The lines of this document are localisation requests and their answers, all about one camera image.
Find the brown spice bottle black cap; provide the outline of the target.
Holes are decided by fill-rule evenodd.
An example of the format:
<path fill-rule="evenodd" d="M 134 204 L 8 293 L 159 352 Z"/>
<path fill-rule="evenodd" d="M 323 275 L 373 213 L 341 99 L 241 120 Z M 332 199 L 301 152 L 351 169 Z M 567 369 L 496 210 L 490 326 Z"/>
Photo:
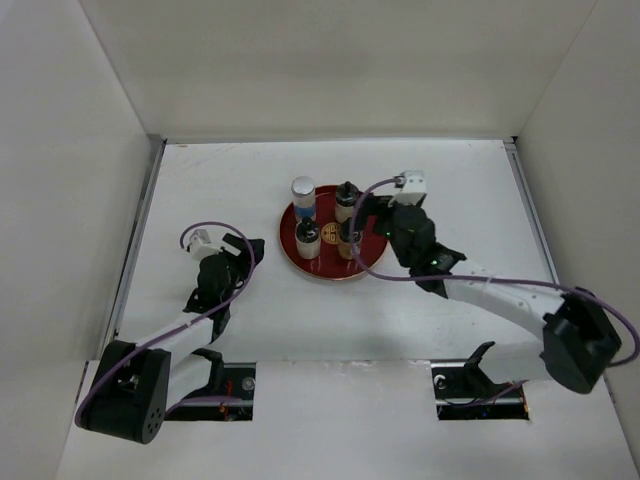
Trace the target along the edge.
<path fill-rule="evenodd" d="M 352 246 L 355 246 L 356 251 L 359 251 L 362 241 L 361 230 L 354 228 L 353 231 L 350 231 L 351 220 L 352 218 L 347 218 L 339 225 L 338 230 L 337 251 L 344 260 L 352 260 L 354 258 Z"/>

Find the white powder bottle black cap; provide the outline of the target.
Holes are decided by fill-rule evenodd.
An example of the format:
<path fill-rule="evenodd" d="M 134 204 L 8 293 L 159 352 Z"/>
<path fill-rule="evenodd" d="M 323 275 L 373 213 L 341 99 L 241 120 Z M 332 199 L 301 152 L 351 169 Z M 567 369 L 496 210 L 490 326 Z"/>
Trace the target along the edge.
<path fill-rule="evenodd" d="M 320 230 L 311 217 L 304 217 L 296 225 L 295 241 L 301 258 L 312 260 L 319 256 L 321 248 Z"/>

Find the red round tray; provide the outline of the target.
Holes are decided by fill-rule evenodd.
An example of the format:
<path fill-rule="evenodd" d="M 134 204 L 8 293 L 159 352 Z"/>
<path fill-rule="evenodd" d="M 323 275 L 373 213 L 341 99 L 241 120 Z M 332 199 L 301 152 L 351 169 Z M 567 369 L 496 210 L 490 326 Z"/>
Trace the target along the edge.
<path fill-rule="evenodd" d="M 279 240 L 285 257 L 302 272 L 325 280 L 345 280 L 364 273 L 354 260 L 347 260 L 338 251 L 339 223 L 335 219 L 336 185 L 316 188 L 316 223 L 320 230 L 320 252 L 315 259 L 303 259 L 296 247 L 296 219 L 293 204 L 284 210 L 279 225 Z"/>

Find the right aluminium rail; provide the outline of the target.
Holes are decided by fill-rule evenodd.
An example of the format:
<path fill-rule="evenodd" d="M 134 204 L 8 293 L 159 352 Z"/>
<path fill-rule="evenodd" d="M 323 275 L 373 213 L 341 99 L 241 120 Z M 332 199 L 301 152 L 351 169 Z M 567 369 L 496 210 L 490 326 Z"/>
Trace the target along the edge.
<path fill-rule="evenodd" d="M 528 185 L 524 168 L 519 156 L 516 140 L 516 137 L 510 137 L 503 141 L 505 153 L 512 169 L 522 202 L 524 204 L 525 212 L 527 214 L 528 222 L 534 235 L 534 240 L 539 255 L 541 256 L 544 263 L 546 279 L 552 281 L 553 283 L 560 284 L 560 279 L 558 277 L 558 272 L 554 264 L 552 253 L 549 248 L 549 244 L 546 239 L 545 232 L 542 227 L 531 193 L 531 189 Z"/>

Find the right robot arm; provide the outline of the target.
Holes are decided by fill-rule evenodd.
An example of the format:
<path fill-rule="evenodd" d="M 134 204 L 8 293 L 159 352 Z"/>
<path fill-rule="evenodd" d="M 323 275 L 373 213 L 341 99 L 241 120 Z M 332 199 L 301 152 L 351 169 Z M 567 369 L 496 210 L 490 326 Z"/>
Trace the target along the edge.
<path fill-rule="evenodd" d="M 544 281 L 490 275 L 465 254 L 436 238 L 435 224 L 420 203 L 366 194 L 348 222 L 353 237 L 368 222 L 390 241 L 405 281 L 446 300 L 466 303 L 500 317 L 532 335 L 524 343 L 480 344 L 464 366 L 464 384 L 473 394 L 498 385 L 553 380 L 578 393 L 590 393 L 614 366 L 622 341 L 609 310 L 591 292 Z"/>

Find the aluminium rail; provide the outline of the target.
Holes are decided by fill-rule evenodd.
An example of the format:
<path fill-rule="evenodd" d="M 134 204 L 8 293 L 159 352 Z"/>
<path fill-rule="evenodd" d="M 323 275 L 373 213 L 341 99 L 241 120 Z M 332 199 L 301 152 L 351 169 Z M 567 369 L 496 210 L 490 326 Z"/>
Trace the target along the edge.
<path fill-rule="evenodd" d="M 116 294 L 108 317 L 100 349 L 104 349 L 106 345 L 118 335 L 120 330 L 153 194 L 159 176 L 160 166 L 167 144 L 167 139 L 159 134 L 149 134 L 147 139 L 150 144 L 150 154 L 146 162 L 145 177 L 141 187 Z"/>
<path fill-rule="evenodd" d="M 539 255 L 541 256 L 544 263 L 546 279 L 552 281 L 553 283 L 560 284 L 560 279 L 558 277 L 558 272 L 554 264 L 552 253 L 549 248 L 549 244 L 546 239 L 545 232 L 542 227 L 531 193 L 531 189 L 528 185 L 524 168 L 519 156 L 516 140 L 516 137 L 510 137 L 503 141 L 505 153 L 512 169 L 522 202 L 524 204 L 525 212 L 527 214 L 528 222 L 534 235 L 534 240 Z"/>

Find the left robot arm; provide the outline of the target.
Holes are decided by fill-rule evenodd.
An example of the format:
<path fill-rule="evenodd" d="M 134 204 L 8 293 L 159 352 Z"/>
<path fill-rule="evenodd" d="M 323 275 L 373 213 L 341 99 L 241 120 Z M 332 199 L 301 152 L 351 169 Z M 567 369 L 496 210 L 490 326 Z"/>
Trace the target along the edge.
<path fill-rule="evenodd" d="M 165 420 L 250 419 L 254 365 L 227 364 L 212 345 L 263 260 L 265 242 L 236 233 L 225 234 L 219 248 L 193 237 L 187 249 L 201 258 L 183 317 L 145 339 L 107 345 L 76 411 L 77 427 L 147 444 Z"/>

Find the left aluminium rail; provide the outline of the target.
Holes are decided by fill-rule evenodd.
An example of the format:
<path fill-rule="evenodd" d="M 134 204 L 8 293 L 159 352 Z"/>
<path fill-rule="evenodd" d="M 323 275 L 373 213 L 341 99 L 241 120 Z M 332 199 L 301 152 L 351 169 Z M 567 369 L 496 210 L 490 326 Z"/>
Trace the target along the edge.
<path fill-rule="evenodd" d="M 147 139 L 150 144 L 150 154 L 146 162 L 145 177 L 141 187 L 116 294 L 108 317 L 100 349 L 104 349 L 106 345 L 118 335 L 120 330 L 153 194 L 159 176 L 160 166 L 167 144 L 167 139 L 159 134 L 149 134 Z"/>

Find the blue label bottle silver cap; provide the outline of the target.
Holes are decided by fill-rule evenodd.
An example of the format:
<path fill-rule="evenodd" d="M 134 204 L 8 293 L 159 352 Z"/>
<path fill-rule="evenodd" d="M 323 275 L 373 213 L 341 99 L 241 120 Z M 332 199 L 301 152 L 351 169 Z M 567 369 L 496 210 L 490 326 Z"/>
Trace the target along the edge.
<path fill-rule="evenodd" d="M 316 219 L 316 190 L 314 181 L 308 176 L 296 177 L 291 184 L 294 216 L 297 222 L 304 218 Z"/>

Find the white salt bottle black cap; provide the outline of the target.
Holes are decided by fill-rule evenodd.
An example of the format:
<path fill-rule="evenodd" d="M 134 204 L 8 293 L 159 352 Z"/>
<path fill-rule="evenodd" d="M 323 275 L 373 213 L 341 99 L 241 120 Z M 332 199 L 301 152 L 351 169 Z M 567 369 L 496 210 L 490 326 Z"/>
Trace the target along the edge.
<path fill-rule="evenodd" d="M 359 189 L 350 181 L 336 187 L 334 216 L 338 223 L 343 223 L 352 216 L 359 194 Z"/>

